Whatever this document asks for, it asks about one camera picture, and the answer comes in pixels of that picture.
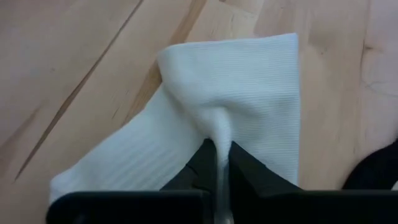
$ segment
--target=ribbed fabric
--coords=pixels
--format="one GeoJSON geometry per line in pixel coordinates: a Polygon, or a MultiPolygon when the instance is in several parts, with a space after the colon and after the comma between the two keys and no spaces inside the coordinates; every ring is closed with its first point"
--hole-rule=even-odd
{"type": "Polygon", "coordinates": [[[79,190],[159,190],[207,137],[218,151],[220,192],[232,140],[297,183],[295,34],[174,45],[159,54],[158,63],[163,84],[145,109],[56,176],[51,201],[79,190]]]}

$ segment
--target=white fabric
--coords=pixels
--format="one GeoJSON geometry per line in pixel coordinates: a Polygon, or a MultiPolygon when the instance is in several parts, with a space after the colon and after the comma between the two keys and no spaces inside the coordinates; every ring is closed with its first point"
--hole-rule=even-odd
{"type": "Polygon", "coordinates": [[[51,201],[81,190],[159,190],[207,137],[218,151],[219,184],[227,185],[224,169],[232,140],[297,183],[295,34],[174,45],[157,60],[163,84],[145,109],[56,176],[51,201]]]}

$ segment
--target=black fabric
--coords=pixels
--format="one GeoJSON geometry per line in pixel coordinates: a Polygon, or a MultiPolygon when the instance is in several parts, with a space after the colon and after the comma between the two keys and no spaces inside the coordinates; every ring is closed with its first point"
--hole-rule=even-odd
{"type": "Polygon", "coordinates": [[[390,190],[398,181],[398,141],[363,159],[348,176],[343,189],[390,190]]]}

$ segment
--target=wooden floor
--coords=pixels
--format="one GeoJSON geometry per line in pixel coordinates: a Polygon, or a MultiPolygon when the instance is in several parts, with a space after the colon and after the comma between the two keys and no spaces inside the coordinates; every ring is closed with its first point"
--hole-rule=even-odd
{"type": "Polygon", "coordinates": [[[398,132],[396,0],[0,0],[0,223],[145,105],[170,44],[300,38],[300,186],[338,189],[398,132]]]}

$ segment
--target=black object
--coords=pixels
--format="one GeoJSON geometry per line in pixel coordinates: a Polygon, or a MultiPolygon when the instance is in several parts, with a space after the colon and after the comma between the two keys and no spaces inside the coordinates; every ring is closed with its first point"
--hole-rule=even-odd
{"type": "Polygon", "coordinates": [[[216,147],[206,139],[160,191],[79,192],[55,201],[48,224],[211,224],[216,201],[216,147]]]}
{"type": "Polygon", "coordinates": [[[391,190],[398,181],[398,141],[363,159],[348,176],[343,189],[391,190]]]}
{"type": "Polygon", "coordinates": [[[234,222],[397,223],[398,192],[304,191],[232,143],[229,190],[234,222]]]}
{"type": "MultiPolygon", "coordinates": [[[[234,223],[396,223],[398,192],[304,191],[235,142],[229,152],[234,223]]],[[[188,164],[158,192],[85,192],[54,202],[48,224],[213,223],[216,150],[206,139],[188,164]]]]}

